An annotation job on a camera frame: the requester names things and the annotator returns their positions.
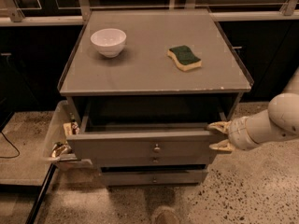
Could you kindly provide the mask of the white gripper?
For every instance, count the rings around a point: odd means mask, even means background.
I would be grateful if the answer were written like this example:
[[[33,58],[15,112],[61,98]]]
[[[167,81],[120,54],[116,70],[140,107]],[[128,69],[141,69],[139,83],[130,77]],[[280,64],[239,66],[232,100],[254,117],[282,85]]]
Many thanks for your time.
[[[228,139],[211,144],[213,150],[233,152],[235,149],[251,150],[259,146],[250,136],[250,130],[258,123],[253,117],[241,117],[230,121],[217,121],[207,125],[207,129],[228,134]]]

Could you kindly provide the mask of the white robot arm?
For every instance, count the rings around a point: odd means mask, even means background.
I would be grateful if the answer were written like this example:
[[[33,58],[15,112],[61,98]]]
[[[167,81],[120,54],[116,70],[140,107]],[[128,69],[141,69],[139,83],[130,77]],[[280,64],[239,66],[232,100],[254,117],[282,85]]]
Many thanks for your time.
[[[218,151],[252,150],[268,142],[299,138],[299,68],[283,92],[257,114],[231,121],[218,121],[207,126],[227,135],[225,140],[209,147]]]

